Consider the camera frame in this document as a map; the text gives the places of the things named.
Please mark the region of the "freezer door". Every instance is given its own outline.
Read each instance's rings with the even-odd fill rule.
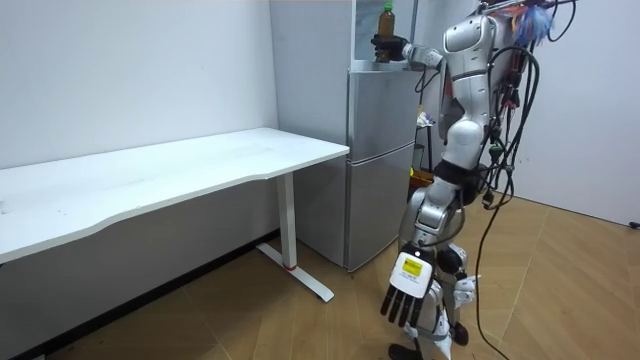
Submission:
[[[399,149],[415,139],[420,74],[349,74],[349,159],[358,163]]]
[[[398,234],[407,203],[413,144],[347,168],[347,263],[354,271]]]

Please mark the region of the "yellow label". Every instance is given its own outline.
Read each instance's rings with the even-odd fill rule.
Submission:
[[[422,264],[411,259],[405,259],[404,265],[402,265],[402,270],[413,276],[420,276],[420,272],[422,272]]]

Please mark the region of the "bottle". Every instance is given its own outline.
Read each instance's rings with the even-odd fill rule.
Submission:
[[[396,23],[396,16],[391,12],[393,4],[390,2],[384,4],[384,11],[380,14],[378,20],[378,35],[380,36],[393,36],[393,28]],[[389,62],[389,52],[380,51],[376,57],[377,62]]]

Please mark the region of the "white desk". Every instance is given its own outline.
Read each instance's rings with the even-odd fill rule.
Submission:
[[[292,172],[348,152],[260,128],[0,170],[0,264],[180,201],[277,177],[283,254],[258,248],[329,301],[333,293],[296,266]]]

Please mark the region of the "humanoid robot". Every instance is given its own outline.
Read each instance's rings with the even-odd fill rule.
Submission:
[[[430,360],[435,348],[450,358],[452,341],[468,343],[459,311],[460,306],[473,301],[477,279],[467,275],[467,255],[453,241],[464,225],[464,206],[480,193],[484,193],[485,208],[495,208],[491,190],[487,191],[491,182],[488,174],[503,170],[508,174],[507,184],[512,181],[514,167],[507,158],[515,158],[522,129],[512,141],[508,137],[501,140],[501,132],[520,105],[518,89],[523,73],[528,67],[530,79],[535,70],[537,87],[539,68],[527,50],[532,51],[536,41],[516,44],[513,19],[499,11],[532,2],[541,9],[558,5],[532,0],[483,3],[444,33],[442,54],[397,36],[372,40],[376,51],[388,51],[391,60],[406,59],[437,69],[444,78],[439,134],[446,148],[435,167],[433,184],[417,190],[409,201],[398,236],[400,256],[381,309],[391,322],[396,322],[400,313],[398,324],[414,339],[417,349],[391,345],[393,360]],[[531,95],[528,89],[523,123],[533,101],[526,97]],[[492,164],[482,168],[479,160],[487,142],[492,144]]]

